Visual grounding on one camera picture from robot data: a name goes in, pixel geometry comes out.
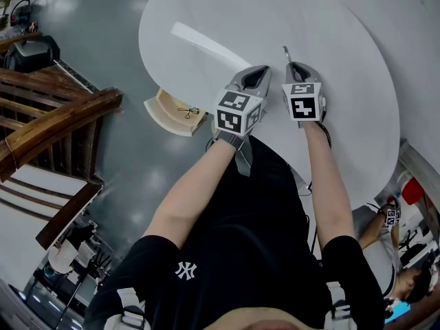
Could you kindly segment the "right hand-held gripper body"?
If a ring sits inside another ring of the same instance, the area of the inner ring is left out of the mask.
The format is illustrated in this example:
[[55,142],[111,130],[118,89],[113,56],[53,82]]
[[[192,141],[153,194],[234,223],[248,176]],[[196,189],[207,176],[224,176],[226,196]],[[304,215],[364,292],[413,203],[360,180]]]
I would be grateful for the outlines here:
[[289,62],[285,83],[282,84],[284,101],[292,121],[322,122],[326,116],[326,99],[320,74],[304,63]]

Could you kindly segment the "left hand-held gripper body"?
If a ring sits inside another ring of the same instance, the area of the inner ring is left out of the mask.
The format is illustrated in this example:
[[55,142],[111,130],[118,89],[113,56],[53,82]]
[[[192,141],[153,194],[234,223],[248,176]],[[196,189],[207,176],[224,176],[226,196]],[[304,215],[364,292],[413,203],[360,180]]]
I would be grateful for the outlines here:
[[267,65],[238,72],[217,96],[215,128],[240,137],[247,135],[261,121],[271,78],[272,69]]

